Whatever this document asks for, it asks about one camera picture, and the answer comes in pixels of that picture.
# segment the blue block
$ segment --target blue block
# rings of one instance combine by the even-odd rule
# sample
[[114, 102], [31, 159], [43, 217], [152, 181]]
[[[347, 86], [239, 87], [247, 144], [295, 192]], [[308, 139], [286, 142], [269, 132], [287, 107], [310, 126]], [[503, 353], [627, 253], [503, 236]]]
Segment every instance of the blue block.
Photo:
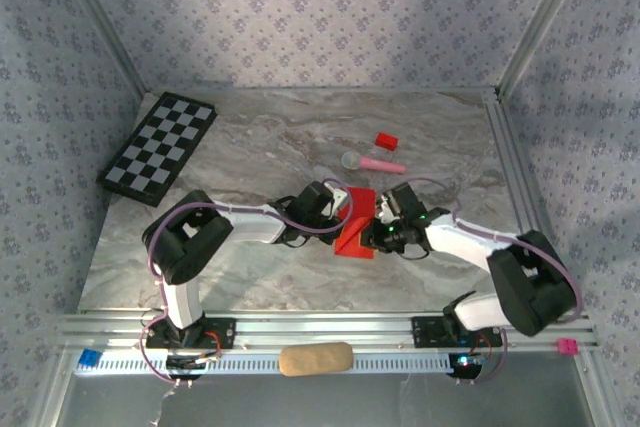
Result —
[[102, 352], [84, 349], [80, 356], [80, 360], [78, 360], [78, 364], [85, 365], [87, 367], [95, 367], [98, 365], [98, 362], [100, 362], [100, 357], [102, 357]]

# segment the wallpaper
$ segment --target wallpaper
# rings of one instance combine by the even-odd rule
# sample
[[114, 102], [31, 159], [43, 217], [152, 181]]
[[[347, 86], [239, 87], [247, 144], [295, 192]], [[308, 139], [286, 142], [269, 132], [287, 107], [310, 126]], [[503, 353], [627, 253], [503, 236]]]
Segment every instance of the wallpaper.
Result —
[[496, 85], [540, 0], [100, 0], [162, 86]]
[[78, 304], [107, 196], [98, 170], [138, 103], [76, 0], [2, 0], [0, 425], [23, 425]]
[[640, 426], [640, 0], [566, 0], [508, 99], [621, 407]]

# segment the checkerboard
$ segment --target checkerboard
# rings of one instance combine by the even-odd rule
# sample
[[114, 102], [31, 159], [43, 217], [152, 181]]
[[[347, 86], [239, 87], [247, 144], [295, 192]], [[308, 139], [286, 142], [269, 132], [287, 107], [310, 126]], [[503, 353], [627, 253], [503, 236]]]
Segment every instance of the checkerboard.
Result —
[[213, 105], [164, 93], [98, 181], [156, 207], [215, 118]]

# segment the pink cylinder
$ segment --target pink cylinder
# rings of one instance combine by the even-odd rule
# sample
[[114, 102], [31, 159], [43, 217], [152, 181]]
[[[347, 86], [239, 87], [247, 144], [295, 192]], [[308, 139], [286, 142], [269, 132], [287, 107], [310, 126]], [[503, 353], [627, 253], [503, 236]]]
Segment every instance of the pink cylinder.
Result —
[[393, 174], [404, 174], [407, 170], [404, 165], [393, 164], [391, 162], [385, 162], [383, 160], [372, 159], [371, 157], [365, 157], [364, 155], [360, 159], [361, 169], [368, 170], [380, 170], [382, 172], [391, 172]]

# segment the table surface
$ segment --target table surface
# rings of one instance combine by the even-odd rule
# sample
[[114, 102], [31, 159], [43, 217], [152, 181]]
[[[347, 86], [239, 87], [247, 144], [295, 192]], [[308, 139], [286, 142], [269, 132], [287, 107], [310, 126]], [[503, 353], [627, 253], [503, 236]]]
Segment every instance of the table surface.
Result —
[[[215, 104], [218, 118], [157, 208], [113, 196], [80, 309], [159, 306], [140, 237], [195, 189], [213, 200], [259, 205], [325, 177], [381, 191], [427, 176], [451, 186], [463, 218], [517, 230], [480, 94], [252, 90], [191, 97]], [[145, 96], [139, 119], [157, 98]], [[375, 147], [379, 131], [400, 138], [395, 152]], [[402, 163], [407, 175], [346, 171], [340, 158], [347, 150]], [[413, 186], [428, 207], [453, 205], [451, 193]], [[315, 239], [301, 249], [224, 245], [199, 279], [207, 310], [440, 310], [469, 290], [492, 290], [486, 273], [445, 254], [414, 262], [379, 253], [354, 259]]]

